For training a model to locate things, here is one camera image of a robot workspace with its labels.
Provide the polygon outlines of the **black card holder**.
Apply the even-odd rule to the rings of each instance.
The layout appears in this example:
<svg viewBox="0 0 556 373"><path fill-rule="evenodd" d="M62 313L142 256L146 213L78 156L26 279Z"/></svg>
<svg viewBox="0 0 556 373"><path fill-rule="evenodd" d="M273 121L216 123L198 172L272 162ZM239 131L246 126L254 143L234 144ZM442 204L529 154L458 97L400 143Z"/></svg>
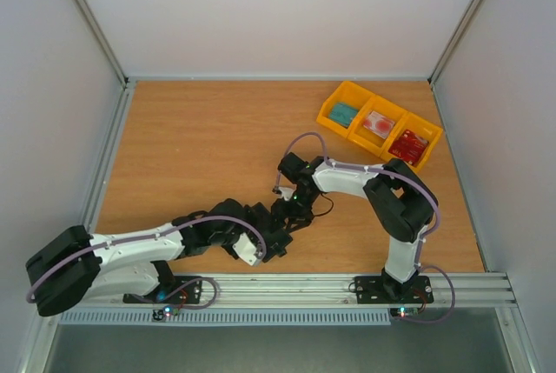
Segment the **black card holder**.
<svg viewBox="0 0 556 373"><path fill-rule="evenodd" d="M275 256L285 256L287 247L293 242L292 236L282 228L265 231L262 237L266 244L266 254L262 259L264 263L269 262Z"/></svg>

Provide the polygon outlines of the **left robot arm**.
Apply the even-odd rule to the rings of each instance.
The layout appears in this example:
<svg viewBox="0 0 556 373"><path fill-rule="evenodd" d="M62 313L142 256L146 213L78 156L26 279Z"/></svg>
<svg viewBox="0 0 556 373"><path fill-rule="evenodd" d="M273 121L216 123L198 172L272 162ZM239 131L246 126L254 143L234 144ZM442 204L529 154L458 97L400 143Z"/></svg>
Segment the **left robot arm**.
<svg viewBox="0 0 556 373"><path fill-rule="evenodd" d="M26 300L40 316L54 316L98 296L130 295L164 302L178 293L169 262L200 256L213 247L250 266L283 256L292 238L282 219L262 203L228 198L155 228L93 234L82 225L64 230L25 264Z"/></svg>

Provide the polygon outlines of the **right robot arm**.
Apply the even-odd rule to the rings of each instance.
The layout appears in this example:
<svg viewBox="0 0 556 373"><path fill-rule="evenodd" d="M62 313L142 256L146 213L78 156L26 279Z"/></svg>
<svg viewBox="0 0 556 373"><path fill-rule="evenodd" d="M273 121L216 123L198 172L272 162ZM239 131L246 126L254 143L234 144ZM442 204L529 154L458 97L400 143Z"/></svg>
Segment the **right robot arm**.
<svg viewBox="0 0 556 373"><path fill-rule="evenodd" d="M293 190L275 187L281 197L273 203L271 215L285 231L312 223L319 196L341 193L366 199L389 235L379 293L394 303L413 292L422 242L439 207L434 194L405 162L392 159L384 165L368 166L321 156L307 162L290 152L278 170L295 186Z"/></svg>

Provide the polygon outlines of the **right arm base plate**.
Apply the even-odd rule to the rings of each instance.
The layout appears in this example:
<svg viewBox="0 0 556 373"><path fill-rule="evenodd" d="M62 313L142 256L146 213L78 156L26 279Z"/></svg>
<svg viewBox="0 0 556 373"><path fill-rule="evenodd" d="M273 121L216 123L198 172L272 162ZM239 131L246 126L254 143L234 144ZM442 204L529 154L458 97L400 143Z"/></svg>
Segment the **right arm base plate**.
<svg viewBox="0 0 556 373"><path fill-rule="evenodd" d="M354 293L359 304L433 303L434 294L428 276L415 275L405 283L386 276L356 276Z"/></svg>

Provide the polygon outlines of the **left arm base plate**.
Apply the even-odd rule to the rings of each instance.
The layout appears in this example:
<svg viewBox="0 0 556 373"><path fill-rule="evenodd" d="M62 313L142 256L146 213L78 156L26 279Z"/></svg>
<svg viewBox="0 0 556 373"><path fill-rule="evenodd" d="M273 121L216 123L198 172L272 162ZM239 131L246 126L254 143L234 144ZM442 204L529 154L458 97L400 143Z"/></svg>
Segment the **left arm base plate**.
<svg viewBox="0 0 556 373"><path fill-rule="evenodd" d="M176 276L173 281L156 286L144 296L125 294L122 302L126 304L158 303L178 305L181 303L198 304L202 293L202 280L195 276Z"/></svg>

